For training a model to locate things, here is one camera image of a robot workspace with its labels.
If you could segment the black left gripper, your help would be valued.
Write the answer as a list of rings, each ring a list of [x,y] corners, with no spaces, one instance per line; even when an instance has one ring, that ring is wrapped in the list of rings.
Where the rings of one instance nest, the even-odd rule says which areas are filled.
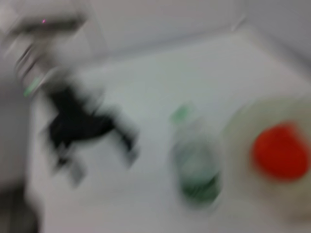
[[[112,114],[96,115],[86,108],[86,101],[80,98],[71,85],[46,84],[43,93],[56,109],[56,117],[48,126],[49,139],[60,158],[57,168],[67,171],[73,188],[77,188],[86,177],[86,169],[78,156],[67,153],[73,143],[88,141],[114,133],[124,150],[124,160],[131,167],[139,157],[138,131],[117,125]]]

